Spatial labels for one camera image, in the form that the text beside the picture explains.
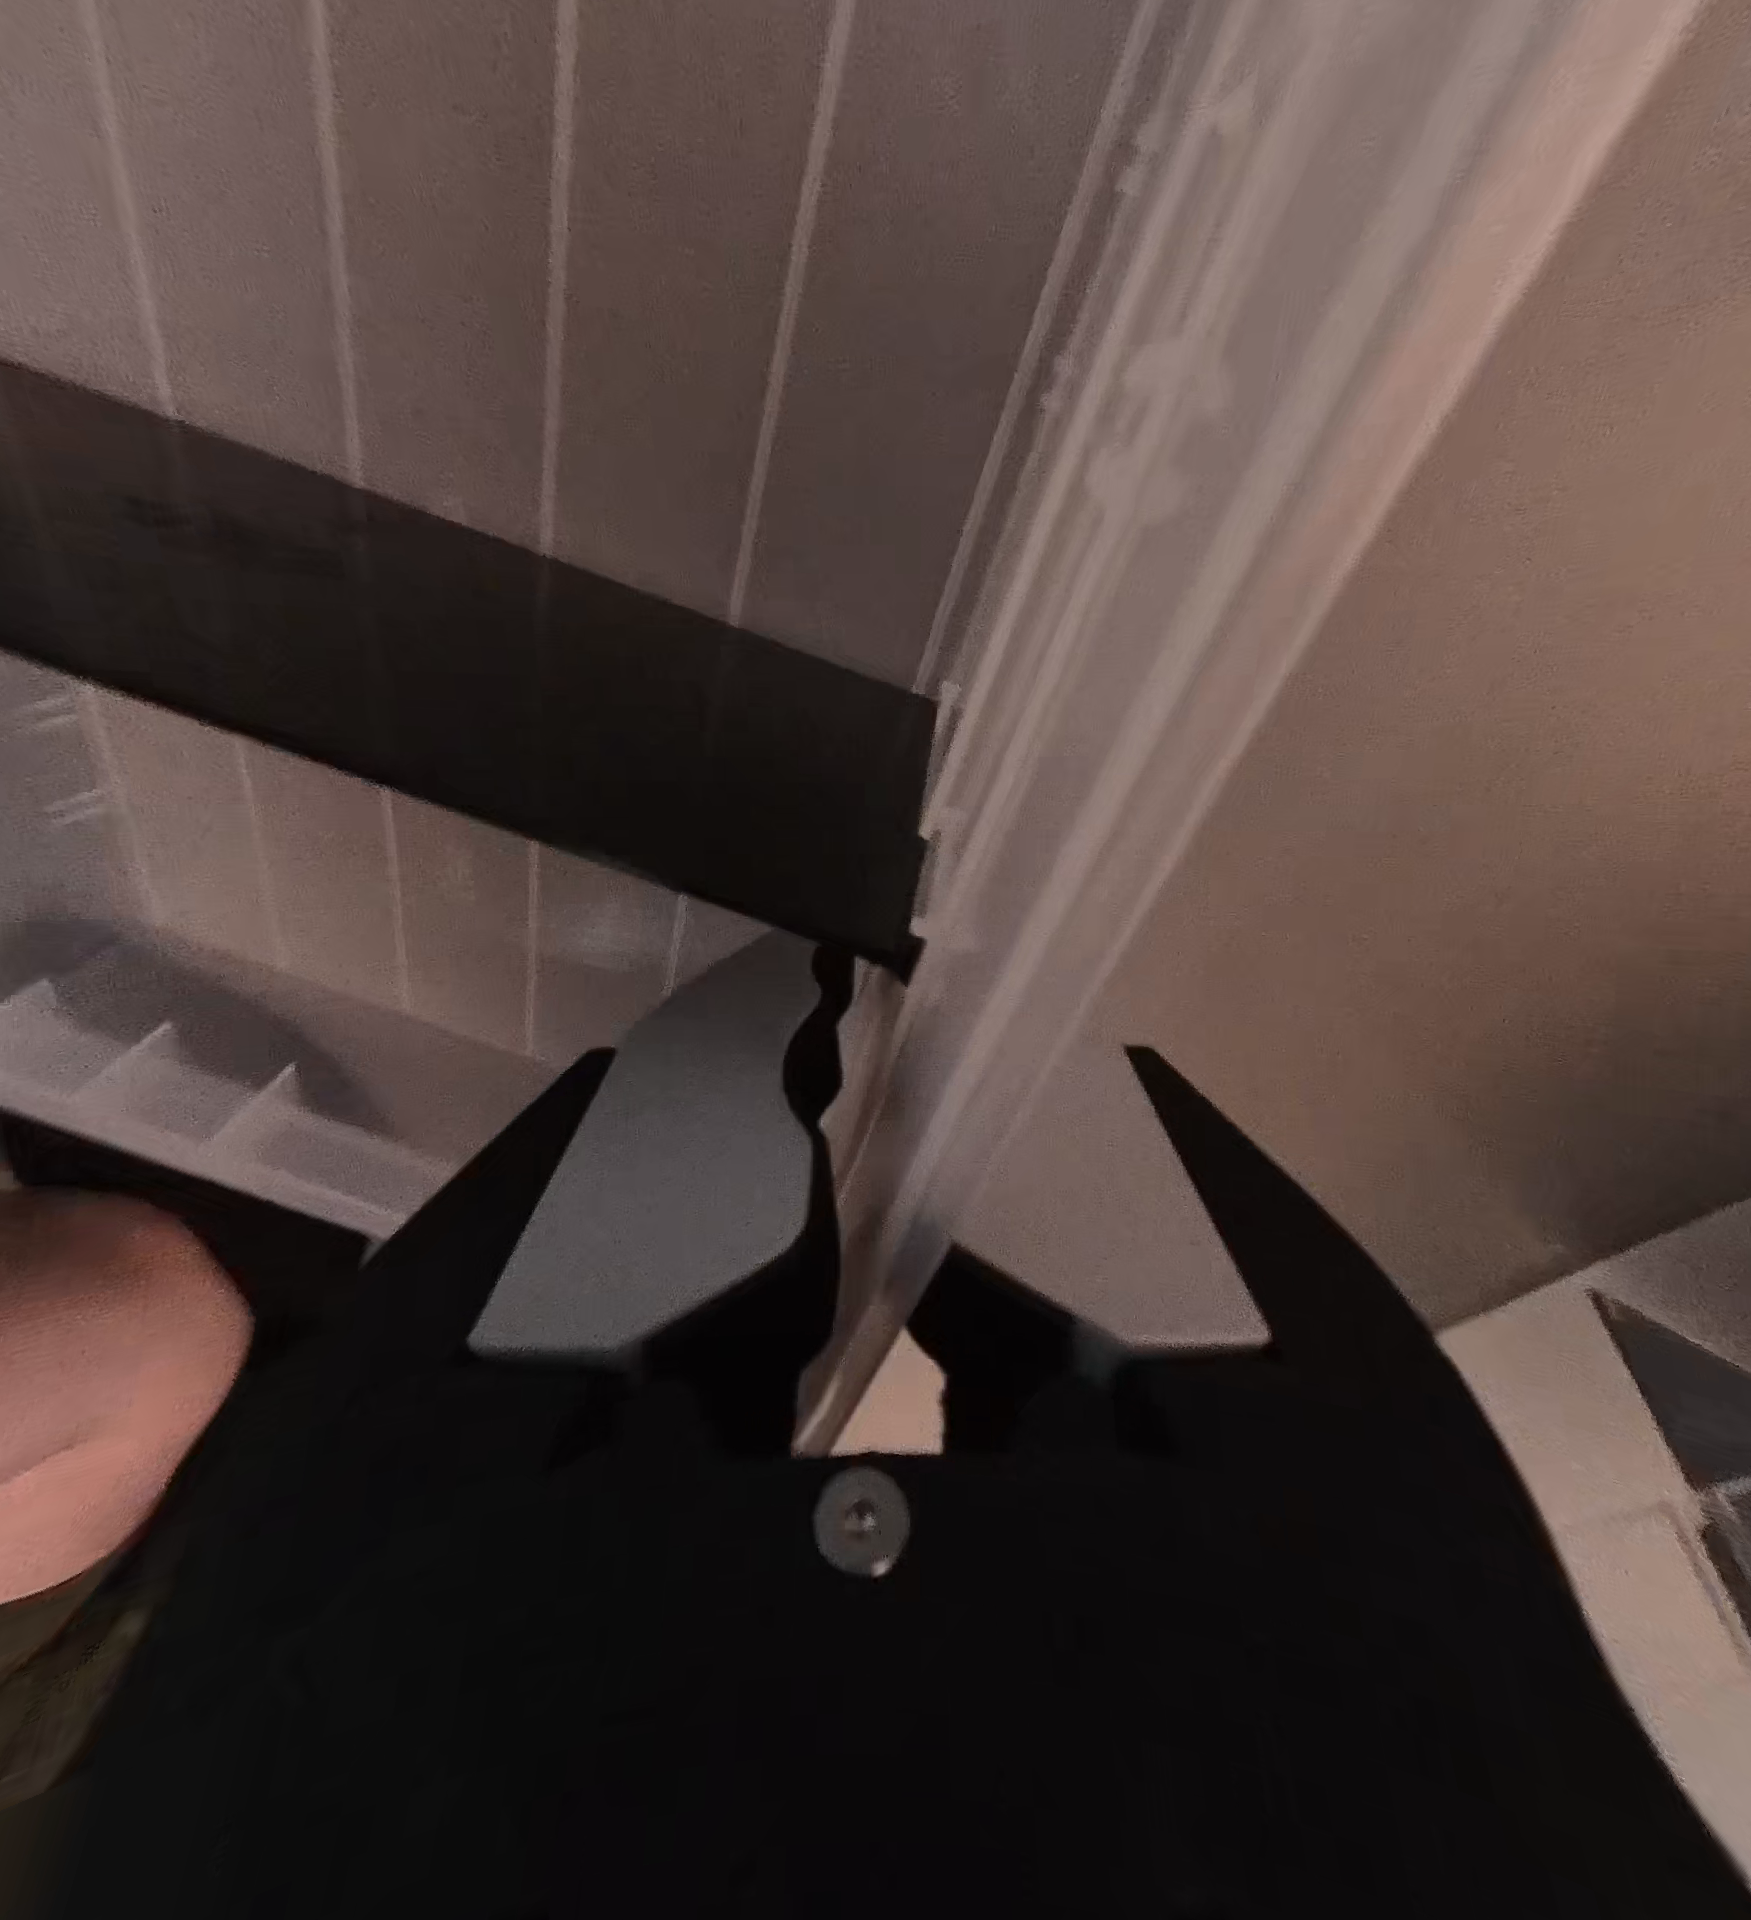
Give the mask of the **clear plastic bin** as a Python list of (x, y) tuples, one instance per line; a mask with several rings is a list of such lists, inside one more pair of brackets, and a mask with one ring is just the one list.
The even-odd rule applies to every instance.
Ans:
[[(852, 1391), (1698, 2), (0, 2), (0, 358), (934, 703)], [(0, 649), (0, 1108), (396, 1227), (771, 925)]]

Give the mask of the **black bin divider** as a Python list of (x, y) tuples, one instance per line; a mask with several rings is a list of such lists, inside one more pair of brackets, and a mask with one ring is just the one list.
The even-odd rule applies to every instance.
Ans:
[(927, 695), (2, 358), (0, 649), (919, 963)]

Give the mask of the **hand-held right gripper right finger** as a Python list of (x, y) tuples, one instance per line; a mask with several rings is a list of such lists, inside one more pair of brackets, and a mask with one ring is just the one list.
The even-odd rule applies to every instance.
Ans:
[(956, 1212), (919, 1297), (940, 1442), (1006, 1448), (1054, 1381), (1253, 1354), (1267, 1324), (1128, 1051), (1068, 1051)]

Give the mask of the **black framed tag sign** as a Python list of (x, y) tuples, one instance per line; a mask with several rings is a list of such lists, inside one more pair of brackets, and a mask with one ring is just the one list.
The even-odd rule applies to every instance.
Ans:
[(1631, 1712), (1751, 1879), (1751, 1199), (1438, 1341)]

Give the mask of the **person's left forearm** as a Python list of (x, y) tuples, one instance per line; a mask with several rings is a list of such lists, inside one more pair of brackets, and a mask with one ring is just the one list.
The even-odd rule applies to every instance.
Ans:
[(227, 1401), (254, 1325), (174, 1216), (110, 1192), (0, 1192), (0, 1604), (129, 1541)]

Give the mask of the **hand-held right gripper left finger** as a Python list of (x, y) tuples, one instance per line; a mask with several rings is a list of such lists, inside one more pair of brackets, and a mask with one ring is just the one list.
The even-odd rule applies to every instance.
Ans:
[(613, 1051), (572, 1145), (470, 1333), (494, 1359), (622, 1359), (787, 1254), (834, 1313), (835, 1178), (821, 1119), (841, 1090), (849, 953), (767, 931)]

